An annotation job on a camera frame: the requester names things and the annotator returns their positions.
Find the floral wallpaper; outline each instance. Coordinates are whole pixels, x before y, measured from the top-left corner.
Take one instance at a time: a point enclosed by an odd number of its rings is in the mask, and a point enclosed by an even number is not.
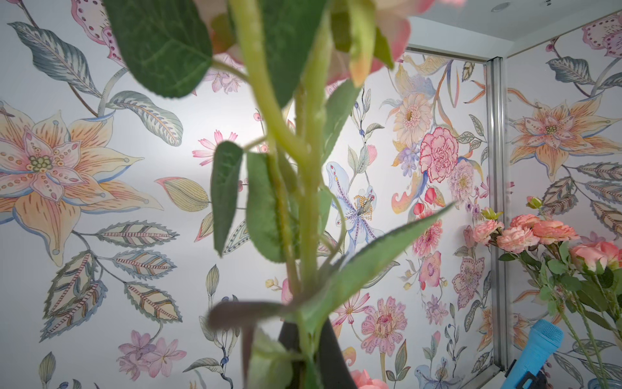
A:
[[[205,329],[206,312],[292,299],[249,242],[244,177],[213,250],[216,145],[264,129],[248,86],[210,71],[179,100],[145,90],[99,0],[0,10],[3,386],[241,388],[240,331]],[[472,237],[488,205],[484,85],[481,64],[406,53],[366,82],[325,165],[346,256],[455,202],[330,318],[351,369],[393,388],[457,389],[491,363],[490,254]],[[333,204],[328,240],[339,223]]]
[[[576,243],[618,242],[622,235],[622,14],[592,22],[507,59],[509,173],[516,186],[508,216],[533,213],[526,196],[544,201],[544,212],[573,226]],[[510,264],[510,274],[521,274]],[[530,327],[548,316],[528,276],[509,285],[514,357]],[[570,315],[587,338],[580,316]],[[622,342],[592,324],[611,378],[622,380]],[[550,387],[587,387],[594,375],[567,333],[544,367]]]

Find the pink artificial flower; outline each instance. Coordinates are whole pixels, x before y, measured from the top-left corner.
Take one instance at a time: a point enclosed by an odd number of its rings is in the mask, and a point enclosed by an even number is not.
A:
[[[235,141],[237,137],[238,135],[236,133],[229,134],[229,140],[231,142]],[[205,166],[214,160],[214,153],[216,152],[216,147],[218,147],[218,145],[224,141],[222,133],[218,130],[214,131],[214,141],[216,142],[216,144],[213,144],[207,139],[199,140],[199,143],[204,148],[207,149],[207,150],[194,150],[192,152],[192,156],[195,158],[205,158],[205,160],[201,162],[199,165]]]
[[[358,389],[389,389],[389,385],[382,380],[372,380],[367,373],[367,370],[360,372],[355,370],[350,372],[352,379]]]
[[[396,304],[395,299],[390,296],[386,305],[384,305],[384,299],[378,300],[378,310],[373,306],[365,307],[367,317],[361,325],[361,333],[369,336],[361,343],[361,348],[367,354],[371,354],[378,347],[380,352],[392,356],[395,344],[400,343],[404,338],[398,331],[404,331],[408,324],[404,316],[405,310],[405,305],[401,302]]]
[[[173,361],[180,360],[186,356],[186,351],[177,351],[177,339],[173,340],[168,347],[164,338],[157,340],[155,350],[145,354],[143,359],[151,362],[149,365],[149,375],[155,377],[159,372],[165,377],[170,376],[173,369]]]
[[[421,265],[419,282],[429,286],[438,286],[440,282],[440,252],[435,251]]]
[[[534,235],[540,243],[550,245],[557,241],[579,239],[575,229],[557,220],[541,220],[533,226]]]
[[[501,222],[497,222],[496,220],[487,220],[482,224],[475,226],[475,229],[473,229],[473,239],[475,239],[477,243],[488,246],[490,234],[503,227],[503,223]]]
[[[530,228],[512,227],[503,230],[497,238],[499,248],[514,254],[520,254],[529,246],[536,245],[540,239],[534,236]]]
[[[458,162],[458,141],[447,128],[436,127],[421,143],[421,173],[427,171],[430,182],[448,177]]]
[[[369,293],[365,293],[361,299],[358,298],[361,291],[356,292],[349,300],[343,303],[343,307],[335,309],[335,312],[339,315],[333,322],[333,327],[340,326],[348,319],[348,323],[354,323],[353,313],[363,312],[365,307],[363,306],[367,300],[369,300]]]
[[[432,214],[432,210],[427,209],[420,213],[417,218],[423,219]],[[439,246],[439,240],[442,233],[443,220],[438,219],[419,238],[417,238],[415,243],[413,243],[412,245],[412,251],[419,256],[425,256],[430,254],[432,250],[436,250],[436,247]]]
[[[533,228],[534,224],[541,222],[538,216],[527,214],[527,215],[518,215],[513,218],[510,222],[510,227],[521,227],[521,228]]]

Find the painted gerbera flower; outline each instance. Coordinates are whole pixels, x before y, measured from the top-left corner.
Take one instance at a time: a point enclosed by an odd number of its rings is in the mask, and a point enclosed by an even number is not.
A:
[[[400,343],[404,337],[398,331],[405,330],[408,323],[404,316],[405,310],[405,305],[401,302],[396,304],[395,299],[390,296],[386,305],[384,299],[378,300],[378,310],[373,306],[366,307],[367,317],[361,325],[361,332],[369,336],[361,343],[361,348],[371,354],[379,347],[380,352],[392,356],[395,344]]]
[[[395,115],[395,127],[400,143],[410,147],[419,143],[432,122],[432,107],[425,96],[416,93],[406,96]]]

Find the pink rose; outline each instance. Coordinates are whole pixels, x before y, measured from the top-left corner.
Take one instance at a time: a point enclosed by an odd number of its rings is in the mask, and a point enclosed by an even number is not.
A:
[[[558,220],[541,220],[534,224],[533,231],[543,245],[580,238],[574,228]]]
[[[430,182],[441,182],[458,163],[458,141],[447,128],[436,127],[421,143],[421,173],[427,171]]]
[[[372,380],[367,373],[367,370],[363,370],[362,372],[359,370],[355,370],[350,372],[352,374],[352,379],[356,384],[357,388],[364,389],[389,389],[389,385],[382,380]]]
[[[530,228],[512,227],[503,230],[503,234],[497,238],[497,245],[504,251],[520,254],[527,247],[537,244],[539,240]]]
[[[488,246],[488,242],[490,241],[490,234],[496,231],[499,228],[503,228],[503,223],[497,222],[496,220],[487,220],[482,224],[478,224],[473,229],[473,239],[477,243],[482,243]]]
[[[512,222],[509,224],[510,227],[521,227],[521,228],[533,228],[534,224],[542,221],[538,216],[527,214],[527,215],[519,215],[512,219]]]

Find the white ceiling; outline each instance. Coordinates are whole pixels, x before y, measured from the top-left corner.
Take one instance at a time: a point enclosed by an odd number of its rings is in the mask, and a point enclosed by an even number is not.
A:
[[[467,0],[462,8],[437,1],[428,12],[419,17],[497,38],[518,40],[569,15],[603,2],[603,0],[551,0],[551,5],[547,6],[546,0],[512,0],[505,10],[490,11],[505,1],[507,0]]]

